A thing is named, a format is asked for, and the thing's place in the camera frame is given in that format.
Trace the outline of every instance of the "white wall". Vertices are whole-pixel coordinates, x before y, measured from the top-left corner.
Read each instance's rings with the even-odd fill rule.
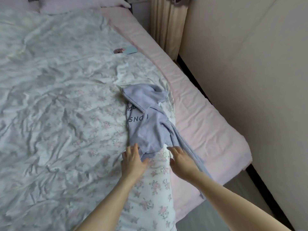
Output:
[[[192,0],[180,56],[308,230],[308,0]]]

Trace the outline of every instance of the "floral blanket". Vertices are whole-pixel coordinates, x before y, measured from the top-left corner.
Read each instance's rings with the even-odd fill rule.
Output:
[[[0,230],[72,230],[120,178],[121,87],[167,81],[100,13],[0,12]],[[132,190],[117,230],[174,230],[169,153]]]

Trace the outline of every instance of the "person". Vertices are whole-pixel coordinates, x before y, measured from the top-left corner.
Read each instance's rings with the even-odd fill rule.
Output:
[[[232,231],[290,231],[272,216],[213,181],[200,172],[194,161],[179,147],[168,147],[172,171],[202,191]],[[114,231],[130,190],[143,175],[148,159],[143,162],[138,145],[129,146],[122,154],[122,176],[114,189],[100,202],[76,231]]]

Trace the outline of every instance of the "clothing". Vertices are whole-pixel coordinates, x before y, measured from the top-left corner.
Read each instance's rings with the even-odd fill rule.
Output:
[[[126,111],[129,144],[138,143],[142,161],[153,158],[164,143],[179,146],[195,161],[200,171],[210,176],[202,160],[194,154],[159,106],[159,102],[166,100],[166,91],[153,84],[136,84],[123,88],[123,95],[129,101]]]

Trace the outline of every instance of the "curtain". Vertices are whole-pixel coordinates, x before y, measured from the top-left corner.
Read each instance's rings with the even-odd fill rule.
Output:
[[[151,35],[172,60],[179,54],[187,8],[170,0],[151,0]]]

